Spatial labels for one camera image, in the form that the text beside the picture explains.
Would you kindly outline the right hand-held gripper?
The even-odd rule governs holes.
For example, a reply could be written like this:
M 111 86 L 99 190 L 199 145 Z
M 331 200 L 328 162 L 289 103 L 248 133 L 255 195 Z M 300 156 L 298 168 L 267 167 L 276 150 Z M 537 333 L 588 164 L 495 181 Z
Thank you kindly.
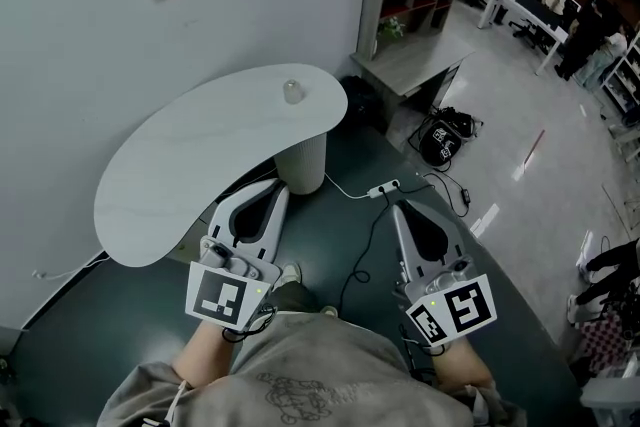
M 497 312 L 488 277 L 478 273 L 469 256 L 458 258 L 462 242 L 455 223 L 411 200 L 398 201 L 392 217 L 409 282 L 405 316 L 426 344 L 445 345 L 494 322 Z M 452 261 L 427 279 L 426 262 L 445 266 Z

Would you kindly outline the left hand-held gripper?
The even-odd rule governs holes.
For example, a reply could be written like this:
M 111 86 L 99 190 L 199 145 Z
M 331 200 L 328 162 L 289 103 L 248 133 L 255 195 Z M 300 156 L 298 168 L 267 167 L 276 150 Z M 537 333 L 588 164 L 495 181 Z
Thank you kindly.
M 282 274 L 275 260 L 289 201 L 279 179 L 249 184 L 214 211 L 190 264 L 185 312 L 233 331 L 252 322 Z M 225 244 L 259 244 L 258 258 Z

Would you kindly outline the small clear cup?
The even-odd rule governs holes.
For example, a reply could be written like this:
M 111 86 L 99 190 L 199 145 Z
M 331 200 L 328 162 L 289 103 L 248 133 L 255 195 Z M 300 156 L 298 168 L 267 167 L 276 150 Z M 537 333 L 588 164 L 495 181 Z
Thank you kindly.
M 283 96 L 287 104 L 297 105 L 304 100 L 305 90 L 297 80 L 290 79 L 283 84 Z

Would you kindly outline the person's right forearm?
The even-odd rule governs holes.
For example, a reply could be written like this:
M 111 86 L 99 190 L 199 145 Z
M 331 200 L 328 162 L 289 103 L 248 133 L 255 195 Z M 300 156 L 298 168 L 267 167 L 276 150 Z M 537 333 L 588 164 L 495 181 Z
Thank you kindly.
M 453 340 L 432 355 L 438 386 L 445 393 L 463 390 L 466 386 L 493 388 L 494 378 L 484 361 L 466 337 Z

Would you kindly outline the person's left forearm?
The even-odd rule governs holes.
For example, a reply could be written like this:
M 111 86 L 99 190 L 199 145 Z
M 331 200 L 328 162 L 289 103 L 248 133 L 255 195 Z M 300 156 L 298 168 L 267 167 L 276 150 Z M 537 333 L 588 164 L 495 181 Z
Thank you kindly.
M 174 372 L 191 388 L 210 385 L 229 374 L 234 345 L 223 334 L 220 326 L 202 321 L 174 359 Z

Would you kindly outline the white kidney-shaped table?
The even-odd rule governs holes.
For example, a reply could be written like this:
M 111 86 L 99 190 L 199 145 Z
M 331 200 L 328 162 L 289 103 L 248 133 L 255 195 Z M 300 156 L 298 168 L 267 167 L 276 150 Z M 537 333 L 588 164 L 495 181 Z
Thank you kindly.
M 305 90 L 297 105 L 284 100 L 290 79 Z M 227 187 L 327 133 L 346 109 L 338 80 L 307 64 L 247 69 L 182 94 L 140 125 L 103 172 L 94 201 L 103 250 L 127 267 L 157 262 Z

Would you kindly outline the person's left shoe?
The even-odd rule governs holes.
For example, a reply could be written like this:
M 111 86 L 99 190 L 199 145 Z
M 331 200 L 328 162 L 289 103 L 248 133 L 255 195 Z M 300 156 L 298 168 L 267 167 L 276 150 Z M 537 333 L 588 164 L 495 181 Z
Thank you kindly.
M 288 263 L 282 268 L 281 275 L 275 282 L 273 290 L 278 290 L 279 288 L 290 283 L 302 283 L 302 272 L 300 266 L 297 263 Z

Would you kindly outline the black bag with white tags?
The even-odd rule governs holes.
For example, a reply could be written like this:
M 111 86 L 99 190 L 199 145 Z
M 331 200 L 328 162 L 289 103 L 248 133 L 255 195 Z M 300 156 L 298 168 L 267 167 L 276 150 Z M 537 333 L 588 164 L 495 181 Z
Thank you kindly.
M 408 137 L 407 143 L 434 168 L 451 163 L 462 146 L 478 137 L 484 122 L 453 107 L 434 109 Z

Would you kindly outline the dark green floor mat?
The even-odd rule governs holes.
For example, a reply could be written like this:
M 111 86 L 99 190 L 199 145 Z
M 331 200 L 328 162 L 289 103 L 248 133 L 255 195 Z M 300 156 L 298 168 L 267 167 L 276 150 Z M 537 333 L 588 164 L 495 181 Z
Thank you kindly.
M 290 201 L 277 260 L 300 264 L 305 285 L 346 319 L 398 342 L 406 318 L 392 294 L 399 276 L 393 223 L 383 199 L 354 194 L 397 179 L 413 200 L 441 213 L 449 205 L 420 189 L 414 168 L 370 128 L 332 132 L 327 170 L 317 192 Z M 489 277 L 498 314 L 470 341 L 500 394 L 525 410 L 529 427 L 578 427 L 580 392 L 555 343 L 472 235 L 465 245 Z M 143 268 L 105 262 L 91 271 L 13 350 L 18 410 L 50 427 L 94 427 L 136 365 L 169 360 L 197 327 L 184 312 L 187 275 L 184 263 L 169 258 Z

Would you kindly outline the person's grey printed shirt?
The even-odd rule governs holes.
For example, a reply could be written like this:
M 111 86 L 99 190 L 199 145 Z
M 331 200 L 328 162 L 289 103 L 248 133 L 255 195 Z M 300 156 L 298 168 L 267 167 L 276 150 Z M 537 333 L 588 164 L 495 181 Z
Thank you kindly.
M 191 388 L 172 364 L 136 367 L 97 427 L 526 427 L 493 388 L 445 393 L 412 378 L 398 349 L 321 313 L 277 315 L 234 349 L 229 374 Z

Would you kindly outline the plain black bag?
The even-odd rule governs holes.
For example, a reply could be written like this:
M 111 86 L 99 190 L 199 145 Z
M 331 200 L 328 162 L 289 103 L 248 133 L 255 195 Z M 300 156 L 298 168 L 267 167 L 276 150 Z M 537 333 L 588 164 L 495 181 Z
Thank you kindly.
M 345 76 L 340 84 L 347 97 L 347 111 L 342 123 L 375 127 L 381 120 L 382 100 L 376 90 L 359 76 Z

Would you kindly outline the grey desk with shelf unit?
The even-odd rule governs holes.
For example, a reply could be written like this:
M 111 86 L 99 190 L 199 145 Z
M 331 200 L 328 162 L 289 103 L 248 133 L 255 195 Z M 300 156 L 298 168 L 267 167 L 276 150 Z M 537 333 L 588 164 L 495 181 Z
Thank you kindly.
M 453 1 L 362 0 L 351 58 L 362 79 L 379 94 L 387 121 L 411 98 L 422 110 L 440 101 L 443 85 L 473 53 L 469 44 L 445 28 Z M 404 36 L 378 39 L 379 22 L 391 16 L 405 25 Z

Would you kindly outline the small green plant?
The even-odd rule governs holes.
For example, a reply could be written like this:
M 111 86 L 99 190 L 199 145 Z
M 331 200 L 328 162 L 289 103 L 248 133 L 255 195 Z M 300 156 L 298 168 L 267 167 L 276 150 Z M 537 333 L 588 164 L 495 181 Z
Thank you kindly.
M 378 39 L 399 39 L 404 36 L 405 25 L 397 16 L 385 17 L 377 28 Z

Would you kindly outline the black office chair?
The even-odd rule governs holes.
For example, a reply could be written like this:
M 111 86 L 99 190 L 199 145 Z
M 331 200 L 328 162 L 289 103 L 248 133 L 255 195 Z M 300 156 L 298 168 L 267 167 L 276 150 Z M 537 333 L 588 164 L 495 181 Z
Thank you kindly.
M 520 22 L 510 21 L 508 26 L 513 29 L 514 38 L 526 40 L 532 49 L 538 46 L 538 27 L 534 23 L 523 19 Z

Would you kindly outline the white shelf rack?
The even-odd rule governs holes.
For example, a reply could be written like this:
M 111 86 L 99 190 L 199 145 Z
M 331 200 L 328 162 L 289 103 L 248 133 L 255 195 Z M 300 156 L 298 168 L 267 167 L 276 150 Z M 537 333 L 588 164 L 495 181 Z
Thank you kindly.
M 602 88 L 622 114 L 640 106 L 640 23 L 626 52 L 606 75 Z

